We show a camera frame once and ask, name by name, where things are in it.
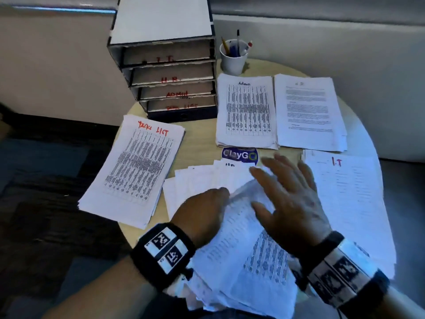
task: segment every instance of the white cup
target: white cup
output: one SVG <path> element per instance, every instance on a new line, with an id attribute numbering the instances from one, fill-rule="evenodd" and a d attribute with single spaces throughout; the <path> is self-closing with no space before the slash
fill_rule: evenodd
<path id="1" fill-rule="evenodd" d="M 226 45 L 229 47 L 233 45 L 237 45 L 238 40 L 237 39 L 230 39 L 226 40 Z M 242 53 L 246 48 L 248 47 L 248 44 L 244 42 L 243 40 L 239 40 L 239 51 Z M 223 43 L 220 45 L 220 54 L 221 54 L 221 69 L 223 69 L 223 72 L 227 75 L 232 76 L 239 76 L 242 74 L 243 66 L 245 65 L 245 62 L 248 57 L 248 53 L 244 54 L 241 57 L 229 57 L 226 55 L 226 51 L 224 50 Z"/>

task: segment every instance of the white box top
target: white box top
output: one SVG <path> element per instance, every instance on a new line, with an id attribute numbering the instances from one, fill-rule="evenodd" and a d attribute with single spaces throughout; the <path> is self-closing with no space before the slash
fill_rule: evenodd
<path id="1" fill-rule="evenodd" d="M 110 44 L 211 35 L 207 0 L 121 0 Z"/>

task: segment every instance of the blue sticker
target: blue sticker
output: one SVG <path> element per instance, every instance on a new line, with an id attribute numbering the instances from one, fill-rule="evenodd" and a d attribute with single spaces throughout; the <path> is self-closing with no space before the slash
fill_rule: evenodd
<path id="1" fill-rule="evenodd" d="M 256 148 L 224 148 L 221 157 L 242 162 L 258 162 L 258 151 Z"/>

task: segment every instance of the cardboard drawer unit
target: cardboard drawer unit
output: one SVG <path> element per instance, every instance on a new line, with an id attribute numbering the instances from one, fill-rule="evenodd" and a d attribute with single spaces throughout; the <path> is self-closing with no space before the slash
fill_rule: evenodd
<path id="1" fill-rule="evenodd" d="M 147 117 L 217 117 L 209 0 L 118 0 L 108 49 Z"/>

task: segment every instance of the round table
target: round table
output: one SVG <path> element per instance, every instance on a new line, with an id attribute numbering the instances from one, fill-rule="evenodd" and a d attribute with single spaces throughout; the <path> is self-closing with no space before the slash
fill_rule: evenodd
<path id="1" fill-rule="evenodd" d="M 221 72 L 222 71 L 220 69 L 219 60 L 217 63 L 217 75 L 219 75 Z M 276 64 L 274 62 L 268 62 L 259 59 L 248 59 L 246 69 L 241 76 L 274 76 L 276 74 L 308 77 L 307 75 L 301 73 L 298 70 L 280 64 Z M 343 120 L 348 134 L 348 151 L 344 152 L 343 154 L 352 156 L 372 157 L 375 161 L 375 169 L 377 172 L 377 177 L 381 183 L 383 194 L 381 167 L 373 142 L 370 139 L 369 134 L 367 133 L 366 129 L 364 128 L 357 115 L 339 97 L 338 104 L 340 106 L 341 114 L 343 116 Z M 143 111 L 143 108 L 138 102 L 136 102 L 133 107 L 131 107 L 128 114 L 133 114 L 146 118 L 146 113 Z M 191 165 L 212 165 L 214 160 L 221 159 L 222 148 L 217 147 L 215 144 L 216 122 L 217 119 L 208 119 L 174 123 L 184 127 L 186 129 L 186 134 L 184 135 L 183 142 L 177 152 L 176 159 L 174 160 L 173 165 L 171 166 L 167 178 L 174 176 L 174 170 L 185 169 Z M 121 127 L 119 128 L 116 134 L 115 140 L 120 134 L 120 130 Z M 301 151 L 302 149 L 297 148 L 279 148 L 279 152 L 283 155 L 286 155 L 292 162 L 296 162 L 300 159 Z M 258 149 L 260 157 L 273 156 L 275 152 L 276 150 Z M 125 225 L 122 223 L 119 223 L 119 225 L 122 230 L 122 233 L 124 234 L 130 246 L 135 247 L 137 239 L 141 235 L 143 235 L 146 230 L 150 229 L 152 226 L 158 223 L 168 221 L 169 219 L 167 215 L 164 194 L 161 193 L 161 197 L 159 198 L 156 211 L 153 214 L 151 221 L 149 222 L 145 230 L 141 230 L 140 228 Z"/>

